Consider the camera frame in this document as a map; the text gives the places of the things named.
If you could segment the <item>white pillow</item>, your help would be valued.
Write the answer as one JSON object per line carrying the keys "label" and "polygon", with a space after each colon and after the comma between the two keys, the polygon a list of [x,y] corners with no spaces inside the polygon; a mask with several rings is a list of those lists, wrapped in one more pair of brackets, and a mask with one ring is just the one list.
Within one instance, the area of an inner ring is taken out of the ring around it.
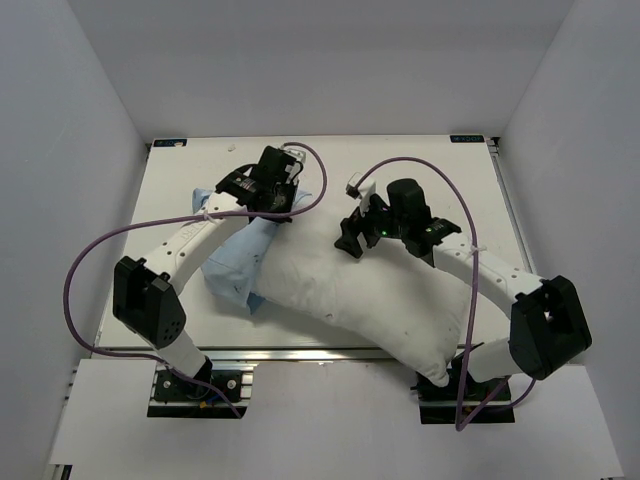
{"label": "white pillow", "polygon": [[360,259],[338,250],[338,227],[308,213],[277,228],[254,284],[266,300],[353,332],[434,385],[449,383],[468,312],[462,281],[382,240]]}

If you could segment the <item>light blue pillowcase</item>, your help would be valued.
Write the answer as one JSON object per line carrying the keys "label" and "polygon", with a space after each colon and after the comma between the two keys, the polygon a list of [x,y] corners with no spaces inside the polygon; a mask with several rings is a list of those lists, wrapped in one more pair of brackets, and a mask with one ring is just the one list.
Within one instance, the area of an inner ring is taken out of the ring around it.
{"label": "light blue pillowcase", "polygon": [[290,225],[256,218],[233,233],[201,266],[208,291],[255,314],[273,303],[313,317],[322,314],[317,279],[305,249],[315,212]]}

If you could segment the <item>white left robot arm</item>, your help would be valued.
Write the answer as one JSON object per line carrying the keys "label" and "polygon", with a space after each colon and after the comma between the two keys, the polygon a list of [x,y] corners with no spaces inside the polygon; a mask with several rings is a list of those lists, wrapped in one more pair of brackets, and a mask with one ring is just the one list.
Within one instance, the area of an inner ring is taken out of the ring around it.
{"label": "white left robot arm", "polygon": [[179,296],[207,257],[249,223],[245,211],[293,210],[305,160],[300,151],[265,147],[256,164],[238,167],[216,184],[197,220],[141,258],[125,256],[115,266],[114,317],[179,371],[176,384],[188,398],[209,392],[212,365],[185,330]]}

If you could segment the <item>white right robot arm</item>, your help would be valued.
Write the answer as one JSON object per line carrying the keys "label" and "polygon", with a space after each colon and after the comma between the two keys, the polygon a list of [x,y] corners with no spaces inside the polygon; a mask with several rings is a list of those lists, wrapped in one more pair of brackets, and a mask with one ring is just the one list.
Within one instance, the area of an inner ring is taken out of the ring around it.
{"label": "white right robot arm", "polygon": [[521,271],[471,239],[451,221],[432,215],[413,179],[389,183],[381,198],[373,180],[353,176],[348,196],[358,201],[340,223],[335,247],[354,258],[382,239],[397,239],[414,257],[446,272],[497,306],[510,322],[506,338],[471,350],[468,364],[451,374],[453,390],[472,399],[489,380],[524,373],[541,381],[587,350],[592,336],[574,284],[558,275],[544,279]]}

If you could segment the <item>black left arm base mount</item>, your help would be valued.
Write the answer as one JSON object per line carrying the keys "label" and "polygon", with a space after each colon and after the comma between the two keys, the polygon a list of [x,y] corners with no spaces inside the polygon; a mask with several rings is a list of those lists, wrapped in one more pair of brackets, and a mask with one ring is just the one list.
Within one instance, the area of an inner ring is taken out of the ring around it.
{"label": "black left arm base mount", "polygon": [[[252,393],[255,363],[216,363],[210,383],[233,404],[239,417],[246,413]],[[166,367],[157,367],[147,407],[148,418],[238,419],[216,392],[178,378]]]}

